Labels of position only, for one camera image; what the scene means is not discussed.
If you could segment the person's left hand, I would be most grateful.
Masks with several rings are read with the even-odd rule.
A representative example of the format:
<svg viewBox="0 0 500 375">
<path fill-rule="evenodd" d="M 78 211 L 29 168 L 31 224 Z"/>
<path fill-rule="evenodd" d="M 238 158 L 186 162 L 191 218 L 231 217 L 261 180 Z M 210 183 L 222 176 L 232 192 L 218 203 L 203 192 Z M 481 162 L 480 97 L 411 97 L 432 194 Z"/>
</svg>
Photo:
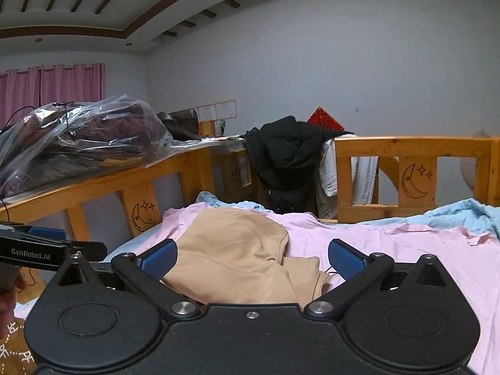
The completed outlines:
<svg viewBox="0 0 500 375">
<path fill-rule="evenodd" d="M 17 266 L 1 263 L 1 339 L 7 335 L 7 325 L 13 319 L 13 311 L 16 306 L 16 291 L 24 290 L 26 286 L 25 279 Z"/>
</svg>

